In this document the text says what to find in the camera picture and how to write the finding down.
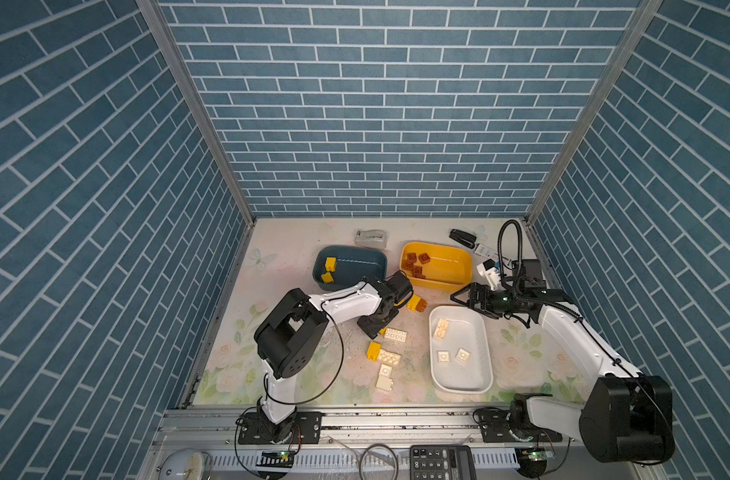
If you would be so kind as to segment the white 2x4 lego brick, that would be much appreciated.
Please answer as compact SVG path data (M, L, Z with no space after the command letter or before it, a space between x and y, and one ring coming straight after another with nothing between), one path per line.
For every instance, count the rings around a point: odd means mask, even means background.
M399 330L391 327L387 327L382 332L385 339L405 343L407 340L408 333L404 330Z

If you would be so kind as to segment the cream 2x4 lego brick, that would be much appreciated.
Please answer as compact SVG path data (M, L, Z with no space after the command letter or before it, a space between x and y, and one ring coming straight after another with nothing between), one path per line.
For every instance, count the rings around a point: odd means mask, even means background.
M450 322L445 318L440 318L433 332L433 337L439 340L446 338L447 332L450 327Z

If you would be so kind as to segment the cream lego brick front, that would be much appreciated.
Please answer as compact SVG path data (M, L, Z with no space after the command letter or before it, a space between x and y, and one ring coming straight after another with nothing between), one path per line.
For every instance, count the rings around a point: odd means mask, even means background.
M387 364L381 364L379 368L379 375L387 378L392 377L393 367Z

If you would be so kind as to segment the cream square lego brick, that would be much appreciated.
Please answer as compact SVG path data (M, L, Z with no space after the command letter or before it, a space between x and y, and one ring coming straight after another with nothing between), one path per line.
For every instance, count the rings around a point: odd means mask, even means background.
M394 382L386 375L379 375L376 381L376 388L381 391L391 392L393 390Z

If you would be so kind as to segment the yellow square lego brick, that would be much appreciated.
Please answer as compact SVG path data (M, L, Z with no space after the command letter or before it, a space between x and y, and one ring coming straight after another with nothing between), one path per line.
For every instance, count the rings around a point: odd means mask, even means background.
M335 257L327 257L325 261L325 269L328 272L335 272L337 267L337 259Z

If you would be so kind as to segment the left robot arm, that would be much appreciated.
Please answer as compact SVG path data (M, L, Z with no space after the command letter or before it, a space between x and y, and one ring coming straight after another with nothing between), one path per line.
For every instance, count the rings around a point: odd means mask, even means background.
M254 333L264 369L264 393L256 412L241 421L242 444L279 444L304 432L295 397L298 375L312 360L324 334L354 320L375 339L413 297L413 286L399 271L385 280L366 277L356 285L324 295L292 289Z

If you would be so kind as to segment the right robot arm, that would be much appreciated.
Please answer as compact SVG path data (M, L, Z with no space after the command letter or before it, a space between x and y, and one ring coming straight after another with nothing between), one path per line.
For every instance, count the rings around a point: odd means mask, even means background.
M503 234L512 228L516 255L503 255ZM524 233L519 221L506 221L493 259L486 259L482 283L472 282L451 295L464 307L495 320L515 320L525 328L541 327L564 349L590 389L588 399L570 403L546 393L517 394L503 419L483 417L480 428L503 427L518 442L531 443L554 432L579 440L601 463L631 462L656 466L675 453L673 392L660 376L645 374L616 351L560 289L537 283L526 272Z

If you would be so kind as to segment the yellow plastic bin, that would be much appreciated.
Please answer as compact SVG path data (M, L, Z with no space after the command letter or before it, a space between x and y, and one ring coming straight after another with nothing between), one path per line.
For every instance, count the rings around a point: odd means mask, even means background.
M400 267L409 252L416 253L417 257L422 253L431 257L428 264L422 265L419 260L414 263L414 266L423 267L423 278L416 278L412 271L401 269L415 286L455 292L473 280L471 255L461 248L421 241L409 242L403 247Z

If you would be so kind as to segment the white plastic bin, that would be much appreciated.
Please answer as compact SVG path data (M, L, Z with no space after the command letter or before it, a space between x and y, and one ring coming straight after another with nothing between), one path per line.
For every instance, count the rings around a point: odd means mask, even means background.
M438 306L429 317L431 373L446 392L479 395L494 383L483 317L460 306Z

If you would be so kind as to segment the black stapler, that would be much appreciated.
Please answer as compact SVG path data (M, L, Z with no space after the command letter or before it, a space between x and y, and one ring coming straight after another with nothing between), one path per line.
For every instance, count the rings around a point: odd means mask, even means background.
M473 233L460 229L452 229L449 238L465 248L474 250L477 248L477 236Z

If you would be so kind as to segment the dark teal plastic bin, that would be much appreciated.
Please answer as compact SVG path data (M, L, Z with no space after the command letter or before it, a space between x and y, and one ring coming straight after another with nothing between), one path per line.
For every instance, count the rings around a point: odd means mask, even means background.
M327 257L337 259L332 283L325 283L321 276L328 272L325 269ZM325 291L336 291L356 285L365 277L384 280L387 271L387 257L379 251L348 245L330 245L324 247L315 260L312 268L313 280Z

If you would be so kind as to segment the grey tape dispenser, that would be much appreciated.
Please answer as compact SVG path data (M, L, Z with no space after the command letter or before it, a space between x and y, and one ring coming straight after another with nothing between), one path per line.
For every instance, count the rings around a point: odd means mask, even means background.
M358 230L354 242L361 248L385 250L388 244L388 233L380 229Z

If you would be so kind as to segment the black calculator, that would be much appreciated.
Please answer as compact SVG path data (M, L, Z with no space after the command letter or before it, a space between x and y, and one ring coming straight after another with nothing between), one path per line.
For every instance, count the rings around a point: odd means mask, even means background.
M476 480L472 451L464 445L414 445L409 449L414 480Z

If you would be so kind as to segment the white round clock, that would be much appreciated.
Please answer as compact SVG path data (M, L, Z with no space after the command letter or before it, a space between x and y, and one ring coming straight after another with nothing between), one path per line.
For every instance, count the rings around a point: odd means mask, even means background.
M181 449L169 455L158 468L160 480L206 480L213 471L212 456L201 450Z

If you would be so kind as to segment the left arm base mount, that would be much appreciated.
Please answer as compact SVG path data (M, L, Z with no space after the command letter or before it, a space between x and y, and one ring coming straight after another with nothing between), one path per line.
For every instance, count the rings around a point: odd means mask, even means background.
M247 409L238 419L237 443L240 445L279 445L284 443L318 444L323 414L295 411L280 423L273 423L260 407Z

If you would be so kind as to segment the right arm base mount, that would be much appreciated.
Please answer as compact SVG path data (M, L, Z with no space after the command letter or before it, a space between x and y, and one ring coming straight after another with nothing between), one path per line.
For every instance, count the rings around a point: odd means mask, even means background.
M515 394L507 409L494 406L477 408L472 420L480 429L484 443L561 442L563 435L536 426L528 417L526 401L542 394Z

